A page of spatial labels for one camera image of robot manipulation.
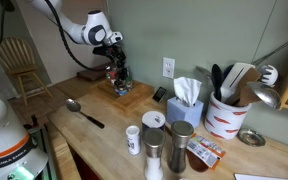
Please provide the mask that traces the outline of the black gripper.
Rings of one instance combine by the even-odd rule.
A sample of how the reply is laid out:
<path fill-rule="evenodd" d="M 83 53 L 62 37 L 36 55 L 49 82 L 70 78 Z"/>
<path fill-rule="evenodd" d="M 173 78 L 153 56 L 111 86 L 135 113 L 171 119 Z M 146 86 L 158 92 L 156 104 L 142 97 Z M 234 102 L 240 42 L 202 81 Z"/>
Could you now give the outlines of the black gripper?
<path fill-rule="evenodd" d="M 100 46 L 93 49 L 95 55 L 102 55 L 108 57 L 117 67 L 117 71 L 120 77 L 127 76 L 127 68 L 125 67 L 126 56 L 118 44 L 111 46 Z"/>

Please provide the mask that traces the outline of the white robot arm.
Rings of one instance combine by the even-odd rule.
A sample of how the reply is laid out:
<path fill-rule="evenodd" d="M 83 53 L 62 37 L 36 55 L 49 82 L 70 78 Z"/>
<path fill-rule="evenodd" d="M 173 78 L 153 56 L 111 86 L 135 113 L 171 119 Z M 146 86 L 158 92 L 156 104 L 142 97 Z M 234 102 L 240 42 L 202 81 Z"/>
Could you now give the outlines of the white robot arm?
<path fill-rule="evenodd" d="M 45 15 L 50 21 L 58 26 L 62 42 L 71 58 L 81 67 L 98 71 L 81 63 L 72 53 L 65 38 L 67 34 L 76 44 L 93 45 L 93 53 L 109 58 L 116 67 L 119 78 L 125 79 L 127 68 L 125 67 L 126 56 L 118 45 L 123 40 L 120 32 L 112 31 L 110 24 L 101 10 L 92 10 L 87 14 L 84 25 L 72 22 L 62 11 L 62 0 L 25 0 L 36 10 Z"/>

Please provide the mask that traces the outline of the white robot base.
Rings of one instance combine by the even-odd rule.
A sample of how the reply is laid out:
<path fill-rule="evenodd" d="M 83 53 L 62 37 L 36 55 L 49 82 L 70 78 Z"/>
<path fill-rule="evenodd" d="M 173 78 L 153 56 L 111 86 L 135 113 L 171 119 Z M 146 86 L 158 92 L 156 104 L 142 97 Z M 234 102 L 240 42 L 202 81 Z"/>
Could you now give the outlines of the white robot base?
<path fill-rule="evenodd" d="M 47 162 L 0 91 L 0 180 L 35 180 Z"/>

